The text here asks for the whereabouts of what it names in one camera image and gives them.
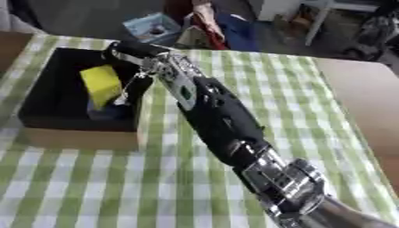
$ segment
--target floor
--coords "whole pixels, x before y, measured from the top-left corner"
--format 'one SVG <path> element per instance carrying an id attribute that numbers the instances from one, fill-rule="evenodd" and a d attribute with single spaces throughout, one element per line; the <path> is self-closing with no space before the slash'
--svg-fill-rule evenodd
<path id="1" fill-rule="evenodd" d="M 161 12 L 164 0 L 29 0 L 45 30 L 56 35 L 129 39 L 131 36 L 122 22 Z M 259 22 L 246 0 L 213 0 L 225 12 L 239 14 L 254 21 L 257 43 L 262 52 L 308 55 L 323 58 L 342 58 L 343 49 L 350 46 L 357 30 L 357 17 L 347 13 L 331 13 L 325 23 L 325 32 L 307 47 L 305 34 L 290 37 L 272 23 Z M 399 75 L 398 58 L 388 53 L 381 59 Z"/>

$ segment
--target black box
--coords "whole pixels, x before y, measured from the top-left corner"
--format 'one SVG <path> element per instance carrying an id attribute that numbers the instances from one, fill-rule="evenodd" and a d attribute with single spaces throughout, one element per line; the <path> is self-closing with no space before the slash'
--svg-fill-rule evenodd
<path id="1" fill-rule="evenodd" d="M 141 97 L 130 101 L 132 107 L 125 118 L 91 120 L 87 115 L 89 95 L 79 72 L 104 64 L 106 62 L 100 51 L 57 48 L 20 109 L 19 118 L 22 124 L 28 128 L 88 133 L 136 132 Z M 129 64 L 114 70 L 117 71 L 122 85 L 125 85 L 138 68 Z"/>

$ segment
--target green checkered tablecloth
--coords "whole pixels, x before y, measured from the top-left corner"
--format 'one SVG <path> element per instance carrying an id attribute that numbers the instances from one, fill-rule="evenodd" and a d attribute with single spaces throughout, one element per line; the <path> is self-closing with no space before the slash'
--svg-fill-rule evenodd
<path id="1" fill-rule="evenodd" d="M 143 99 L 139 151 L 55 150 L 20 140 L 16 114 L 54 48 L 108 43 L 35 36 L 0 79 L 0 227 L 274 227 L 160 83 Z M 399 224 L 396 196 L 312 58 L 187 54 L 241 98 L 285 160 L 310 160 L 333 196 Z"/>

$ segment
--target robotic arm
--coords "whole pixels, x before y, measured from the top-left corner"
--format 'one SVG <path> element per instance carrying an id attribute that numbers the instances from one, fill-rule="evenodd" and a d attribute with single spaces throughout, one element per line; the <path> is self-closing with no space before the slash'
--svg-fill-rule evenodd
<path id="1" fill-rule="evenodd" d="M 335 201 L 324 192 L 324 179 L 306 160 L 286 164 L 264 139 L 263 128 L 241 101 L 190 60 L 160 46 L 113 43 L 103 58 L 141 67 L 177 99 L 177 106 L 201 140 L 232 167 L 265 213 L 281 228 L 394 228 Z"/>

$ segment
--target sponge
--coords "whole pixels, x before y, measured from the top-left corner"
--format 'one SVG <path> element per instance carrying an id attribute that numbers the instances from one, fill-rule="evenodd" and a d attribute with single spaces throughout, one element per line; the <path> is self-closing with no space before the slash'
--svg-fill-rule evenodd
<path id="1" fill-rule="evenodd" d="M 122 93 L 122 84 L 110 65 L 80 71 L 94 109 L 101 110 L 111 98 Z"/>

